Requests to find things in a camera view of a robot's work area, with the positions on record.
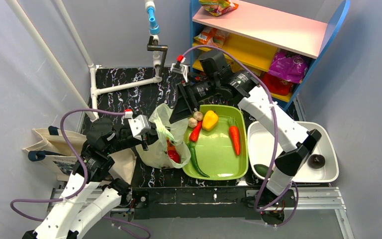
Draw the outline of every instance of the yellow bell pepper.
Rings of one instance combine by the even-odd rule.
[[[212,130],[219,122],[219,116],[213,111],[207,111],[203,118],[203,129],[206,131]]]

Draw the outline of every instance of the garlic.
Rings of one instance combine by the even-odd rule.
[[[188,119],[188,127],[195,128],[197,126],[198,121],[194,118]]]
[[[196,111],[194,113],[194,119],[196,119],[197,121],[202,121],[203,120],[203,114],[200,112],[200,111]]]

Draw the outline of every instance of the purple snack bag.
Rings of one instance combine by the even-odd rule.
[[[299,84],[307,73],[309,61],[309,57],[280,50],[273,58],[269,74]]]

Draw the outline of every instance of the green tray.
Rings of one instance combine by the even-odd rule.
[[[231,106],[202,105],[200,111],[205,114],[212,110],[219,116],[219,123],[210,132],[201,130],[196,142],[195,152],[200,169],[210,178],[198,174],[193,165],[183,167],[189,177],[206,180],[232,180],[241,178],[248,170],[247,133],[241,111]],[[237,156],[229,137],[228,120],[233,119],[239,128],[241,154]],[[184,141],[188,143],[192,128],[185,132]]]

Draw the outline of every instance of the blue valve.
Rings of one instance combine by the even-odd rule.
[[[159,34],[159,25],[156,22],[156,17],[154,16],[154,8],[152,6],[147,8],[147,13],[149,14],[149,22],[150,22],[150,33],[152,35]]]

